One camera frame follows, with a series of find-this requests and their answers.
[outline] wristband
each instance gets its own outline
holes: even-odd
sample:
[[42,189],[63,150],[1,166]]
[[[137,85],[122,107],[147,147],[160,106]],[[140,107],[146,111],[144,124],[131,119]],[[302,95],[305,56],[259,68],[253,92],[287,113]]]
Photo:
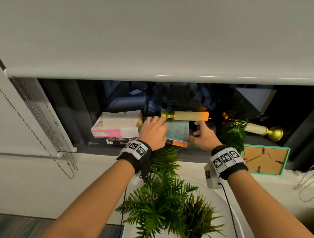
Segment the wristband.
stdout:
[[121,150],[117,160],[129,161],[135,169],[135,174],[141,170],[142,178],[145,178],[150,172],[151,154],[152,149],[147,143],[141,140],[133,140],[129,141]]
[[222,179],[227,179],[231,174],[239,170],[247,170],[247,166],[240,154],[235,148],[221,145],[216,147],[211,157],[211,162],[217,172],[217,176]]

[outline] blue carpet floor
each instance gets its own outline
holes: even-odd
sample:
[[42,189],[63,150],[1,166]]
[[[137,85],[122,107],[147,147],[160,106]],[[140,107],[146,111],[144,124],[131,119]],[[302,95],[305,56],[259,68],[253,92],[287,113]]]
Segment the blue carpet floor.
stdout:
[[[0,238],[40,238],[53,219],[0,214]],[[120,226],[105,225],[98,238],[119,238]]]

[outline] green picture frame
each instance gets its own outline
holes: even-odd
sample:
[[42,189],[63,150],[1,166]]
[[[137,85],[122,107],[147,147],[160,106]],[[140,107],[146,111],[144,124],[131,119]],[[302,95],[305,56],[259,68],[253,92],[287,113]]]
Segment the green picture frame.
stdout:
[[284,168],[286,167],[287,164],[287,160],[289,158],[289,154],[290,154],[290,148],[289,147],[282,147],[282,146],[266,146],[266,145],[251,145],[251,144],[244,144],[244,147],[255,147],[255,148],[270,148],[270,149],[286,149],[287,150],[287,154],[286,157],[284,158],[284,163],[282,165],[282,168],[280,170],[280,174],[268,174],[268,173],[254,173],[254,172],[250,172],[251,174],[259,174],[259,175],[270,175],[270,176],[282,176],[282,173],[284,171]]

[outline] green plant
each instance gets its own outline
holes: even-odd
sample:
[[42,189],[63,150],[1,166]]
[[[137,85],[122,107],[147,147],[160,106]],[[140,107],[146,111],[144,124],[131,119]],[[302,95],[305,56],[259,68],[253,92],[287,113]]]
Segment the green plant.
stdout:
[[161,170],[170,172],[171,175],[178,176],[176,170],[180,168],[177,164],[179,161],[178,156],[179,148],[171,146],[168,149],[159,149],[152,153],[152,165],[151,170],[154,173],[160,172]]
[[239,153],[244,151],[244,136],[247,120],[227,119],[217,128],[217,137],[222,144],[232,146]]
[[182,220],[182,208],[190,192],[197,186],[184,183],[175,178],[168,170],[161,169],[156,174],[150,173],[140,189],[125,200],[116,211],[129,213],[125,222],[137,224],[138,237],[155,236],[162,229],[168,233],[183,234],[185,223]]
[[199,194],[196,195],[196,200],[194,199],[194,194],[185,198],[185,203],[183,206],[183,217],[184,223],[186,224],[186,229],[183,234],[184,238],[201,238],[203,234],[211,237],[208,233],[218,232],[221,233],[220,227],[222,225],[212,225],[212,221],[221,216],[213,217],[214,207],[206,203],[203,196]]

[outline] hand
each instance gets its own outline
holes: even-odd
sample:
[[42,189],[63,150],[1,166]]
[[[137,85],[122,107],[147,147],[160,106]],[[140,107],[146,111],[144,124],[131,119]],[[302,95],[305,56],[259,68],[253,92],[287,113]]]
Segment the hand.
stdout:
[[144,122],[142,133],[139,140],[146,142],[152,150],[163,148],[166,143],[165,133],[168,124],[162,118],[155,116],[153,119],[148,117]]
[[193,133],[194,136],[200,135],[199,137],[189,136],[189,141],[197,145],[203,150],[212,151],[222,143],[219,141],[214,131],[209,129],[204,121],[196,121],[195,125],[200,125],[200,129]]

